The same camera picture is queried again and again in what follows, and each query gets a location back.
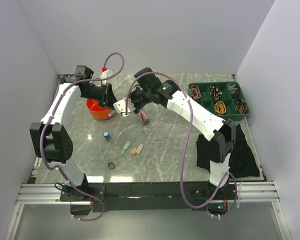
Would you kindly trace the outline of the orange round divided container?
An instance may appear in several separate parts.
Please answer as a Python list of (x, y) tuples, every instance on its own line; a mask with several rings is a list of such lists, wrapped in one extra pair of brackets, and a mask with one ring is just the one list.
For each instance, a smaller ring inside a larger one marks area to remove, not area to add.
[(104, 108), (99, 106), (99, 103), (97, 100), (93, 100), (93, 99), (87, 99), (86, 100), (86, 106), (90, 112), (90, 114), (96, 119), (96, 120), (108, 120), (110, 118), (107, 117), (107, 115), (114, 111), (112, 109), (109, 108)]

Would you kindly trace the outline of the blue glue stick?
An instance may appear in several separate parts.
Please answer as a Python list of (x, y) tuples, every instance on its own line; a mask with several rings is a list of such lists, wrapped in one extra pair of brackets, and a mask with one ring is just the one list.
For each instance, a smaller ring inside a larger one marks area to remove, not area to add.
[(104, 137), (105, 141), (107, 141), (107, 142), (109, 142), (111, 140), (111, 136), (108, 131), (105, 131), (103, 133), (103, 137)]

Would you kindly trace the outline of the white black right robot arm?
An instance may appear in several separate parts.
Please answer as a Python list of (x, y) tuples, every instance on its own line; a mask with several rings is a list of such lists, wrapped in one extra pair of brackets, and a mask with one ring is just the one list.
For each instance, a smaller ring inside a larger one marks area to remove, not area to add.
[[(161, 82), (160, 76), (165, 77), (166, 81)], [(155, 103), (177, 113), (189, 122), (190, 127), (198, 129), (207, 140), (204, 150), (210, 164), (209, 193), (212, 198), (221, 199), (227, 193), (225, 184), (230, 175), (229, 158), (236, 136), (234, 122), (206, 110), (167, 74), (145, 67), (134, 78), (139, 89), (128, 90), (123, 113), (138, 113), (145, 105)]]

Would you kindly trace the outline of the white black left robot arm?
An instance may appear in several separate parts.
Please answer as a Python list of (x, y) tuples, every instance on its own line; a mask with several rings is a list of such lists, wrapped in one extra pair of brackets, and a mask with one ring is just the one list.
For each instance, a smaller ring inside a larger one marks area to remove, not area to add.
[(86, 175), (72, 159), (73, 142), (65, 124), (79, 98), (96, 100), (101, 107), (112, 109), (116, 102), (112, 86), (108, 80), (115, 77), (113, 70), (102, 68), (96, 86), (92, 78), (94, 72), (84, 65), (78, 65), (74, 74), (64, 74), (59, 79), (58, 92), (51, 107), (40, 122), (33, 122), (29, 131), (35, 155), (41, 158), (49, 170), (57, 170), (65, 179), (72, 195), (78, 201), (86, 200), (90, 188)]

